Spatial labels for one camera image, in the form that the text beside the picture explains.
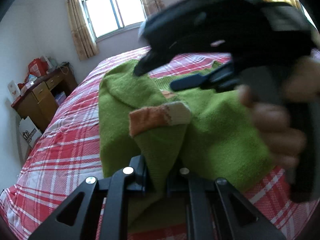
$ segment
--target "wooden desk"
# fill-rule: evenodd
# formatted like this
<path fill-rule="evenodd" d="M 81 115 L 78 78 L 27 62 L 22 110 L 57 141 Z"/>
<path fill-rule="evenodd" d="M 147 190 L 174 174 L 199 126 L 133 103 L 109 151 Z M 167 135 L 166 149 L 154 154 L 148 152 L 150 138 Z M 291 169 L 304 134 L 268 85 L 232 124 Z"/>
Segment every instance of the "wooden desk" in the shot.
<path fill-rule="evenodd" d="M 54 96 L 64 91 L 68 97 L 77 86 L 70 67 L 60 67 L 38 78 L 13 108 L 21 118 L 29 116 L 38 129 L 44 132 L 58 109 Z"/>

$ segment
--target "paper bag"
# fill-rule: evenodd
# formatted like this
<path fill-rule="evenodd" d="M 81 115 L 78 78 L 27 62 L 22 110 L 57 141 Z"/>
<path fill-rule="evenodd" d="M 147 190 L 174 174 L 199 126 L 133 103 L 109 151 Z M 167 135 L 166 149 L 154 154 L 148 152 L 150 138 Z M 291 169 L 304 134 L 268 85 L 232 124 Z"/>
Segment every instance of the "paper bag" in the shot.
<path fill-rule="evenodd" d="M 37 139 L 42 136 L 42 133 L 37 129 L 29 116 L 21 120 L 19 131 L 32 148 L 36 144 Z"/>

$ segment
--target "green knit fabric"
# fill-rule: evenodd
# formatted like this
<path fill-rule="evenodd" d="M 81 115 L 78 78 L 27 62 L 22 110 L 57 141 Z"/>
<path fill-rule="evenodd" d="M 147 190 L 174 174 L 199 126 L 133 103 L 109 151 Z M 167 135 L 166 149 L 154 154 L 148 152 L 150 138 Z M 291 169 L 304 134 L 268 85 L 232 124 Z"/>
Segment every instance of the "green knit fabric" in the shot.
<path fill-rule="evenodd" d="M 196 71 L 193 71 L 192 73 L 182 74 L 182 75 L 179 75 L 179 76 L 165 76 L 165 77 L 162 77 L 162 78 L 153 78 L 153 81 L 156 83 L 156 86 L 159 89 L 169 90 L 170 91 L 170 83 L 172 81 L 174 81 L 176 79 L 188 77 L 190 75 L 195 75 L 195 74 L 207 75 L 212 70 L 216 69 L 219 66 L 221 66 L 221 63 L 218 62 L 218 61 L 214 61 L 211 68 L 205 68 L 203 70 L 196 70 Z"/>
<path fill-rule="evenodd" d="M 159 89 L 169 88 L 170 81 L 179 77 L 137 78 L 132 74 L 137 62 L 131 60 L 108 72 L 99 91 L 100 158 L 104 176 L 111 176 L 127 166 L 131 157 L 142 153 L 157 189 L 156 194 L 131 201 L 129 224 L 162 197 L 166 177 L 178 157 L 200 176 L 225 177 L 241 191 L 252 187 L 273 168 L 268 150 L 250 124 L 235 91 L 217 94 L 214 90 L 196 88 L 166 99 Z M 129 136 L 129 112 L 178 100 L 191 109 L 189 125 L 160 127 L 135 138 Z M 177 210 L 167 210 L 166 214 L 170 212 L 176 214 Z"/>

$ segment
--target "red and white plaid blanket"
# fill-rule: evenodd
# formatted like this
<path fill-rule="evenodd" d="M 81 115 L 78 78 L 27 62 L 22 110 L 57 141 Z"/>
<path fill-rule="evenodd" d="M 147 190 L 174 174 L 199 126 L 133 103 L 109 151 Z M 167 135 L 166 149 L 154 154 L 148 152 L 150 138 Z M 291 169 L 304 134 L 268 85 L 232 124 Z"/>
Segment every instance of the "red and white plaid blanket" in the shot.
<path fill-rule="evenodd" d="M 18 239 L 27 239 L 52 211 L 88 176 L 102 179 L 99 158 L 98 91 L 103 75 L 148 48 L 102 61 L 60 106 L 22 168 L 18 181 L 0 196 L 0 215 Z M 160 78 L 209 68 L 228 54 L 188 54 L 150 73 Z M 284 170 L 276 167 L 245 196 L 287 239 L 294 239 L 311 217 L 318 201 L 295 204 L 288 199 Z M 185 225 L 129 235 L 130 240 L 187 239 Z"/>

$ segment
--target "desk drawer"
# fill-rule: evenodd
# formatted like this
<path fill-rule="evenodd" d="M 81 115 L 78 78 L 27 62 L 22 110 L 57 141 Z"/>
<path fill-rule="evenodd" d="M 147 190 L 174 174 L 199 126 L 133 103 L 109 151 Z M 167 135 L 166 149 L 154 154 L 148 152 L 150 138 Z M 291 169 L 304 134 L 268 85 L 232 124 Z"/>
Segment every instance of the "desk drawer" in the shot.
<path fill-rule="evenodd" d="M 48 93 L 41 101 L 39 101 L 38 106 L 44 117 L 50 123 L 58 109 L 54 96 L 51 93 Z"/>
<path fill-rule="evenodd" d="M 58 85 L 63 80 L 63 73 L 59 73 L 50 78 L 46 83 L 49 90 L 53 89 L 56 85 Z"/>
<path fill-rule="evenodd" d="M 45 82 L 42 82 L 36 88 L 33 89 L 33 94 L 35 95 L 36 99 L 40 102 L 48 93 L 50 93 L 47 85 Z"/>

